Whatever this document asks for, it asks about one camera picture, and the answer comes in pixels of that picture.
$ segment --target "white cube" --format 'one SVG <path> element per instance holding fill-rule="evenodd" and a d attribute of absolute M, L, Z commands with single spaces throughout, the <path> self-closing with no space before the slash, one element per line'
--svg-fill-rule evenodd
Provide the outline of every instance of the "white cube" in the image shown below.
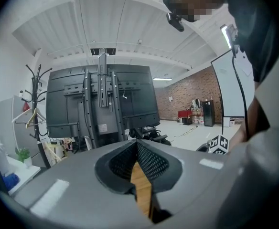
<path fill-rule="evenodd" d="M 209 153 L 225 155 L 229 152 L 229 140 L 218 135 L 211 140 Z"/>

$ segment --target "black shirt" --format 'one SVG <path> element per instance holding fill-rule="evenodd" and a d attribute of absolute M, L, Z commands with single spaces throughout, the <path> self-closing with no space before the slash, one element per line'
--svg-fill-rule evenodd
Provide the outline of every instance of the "black shirt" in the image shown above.
<path fill-rule="evenodd" d="M 279 27 L 263 0 L 226 0 L 234 17 L 240 50 L 245 51 L 253 68 L 255 82 L 262 82 L 279 56 Z M 256 132 L 269 128 L 261 106 Z"/>

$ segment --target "black coat rack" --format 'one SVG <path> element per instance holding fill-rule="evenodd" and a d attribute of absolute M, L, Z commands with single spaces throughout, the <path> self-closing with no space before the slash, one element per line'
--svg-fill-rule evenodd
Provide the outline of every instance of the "black coat rack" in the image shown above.
<path fill-rule="evenodd" d="M 31 100 L 30 101 L 27 101 L 26 99 L 23 99 L 23 101 L 27 102 L 27 103 L 30 103 L 32 102 L 32 114 L 37 106 L 37 104 L 43 100 L 45 100 L 45 98 L 42 98 L 41 100 L 39 100 L 39 97 L 46 93 L 47 91 L 44 91 L 40 94 L 38 94 L 38 85 L 39 85 L 39 81 L 41 79 L 41 77 L 48 71 L 52 70 L 52 68 L 50 68 L 49 70 L 45 71 L 43 74 L 40 75 L 40 70 L 41 70 L 41 65 L 39 65 L 39 68 L 38 68 L 38 73 L 37 75 L 34 75 L 33 71 L 30 69 L 30 67 L 28 65 L 26 65 L 26 67 L 31 71 L 33 77 L 31 78 L 32 80 L 32 93 L 28 92 L 27 90 L 25 90 L 25 92 L 29 93 L 31 95 Z M 40 129 L 39 129 L 39 123 L 38 123 L 38 115 L 36 115 L 34 117 L 34 120 L 33 120 L 33 128 L 34 128 L 34 136 L 30 134 L 30 136 L 32 136 L 33 138 L 35 138 L 37 140 L 37 145 L 39 147 L 39 151 L 40 151 L 40 154 L 42 156 L 42 159 L 43 159 L 43 162 L 45 163 L 45 166 L 47 169 L 50 168 L 50 164 L 48 162 L 48 159 L 46 157 L 46 154 L 45 154 L 45 151 L 44 151 L 44 148 L 43 148 L 43 145 L 41 143 L 41 140 L 40 140 L 40 135 L 41 136 L 44 136 L 42 134 L 40 134 Z"/>

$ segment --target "green plant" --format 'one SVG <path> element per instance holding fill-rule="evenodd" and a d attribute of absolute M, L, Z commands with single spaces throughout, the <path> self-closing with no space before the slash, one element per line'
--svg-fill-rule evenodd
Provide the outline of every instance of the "green plant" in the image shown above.
<path fill-rule="evenodd" d="M 24 163 L 24 160 L 30 157 L 30 152 L 27 148 L 17 149 L 15 148 L 15 153 L 19 157 L 19 161 L 22 161 Z"/>

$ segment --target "wooden floor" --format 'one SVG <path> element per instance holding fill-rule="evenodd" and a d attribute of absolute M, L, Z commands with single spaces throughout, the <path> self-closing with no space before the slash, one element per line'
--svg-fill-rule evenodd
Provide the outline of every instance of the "wooden floor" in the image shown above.
<path fill-rule="evenodd" d="M 136 188 L 137 204 L 139 208 L 148 216 L 151 199 L 151 183 L 148 181 L 137 162 L 132 170 L 131 183 L 133 183 Z"/>

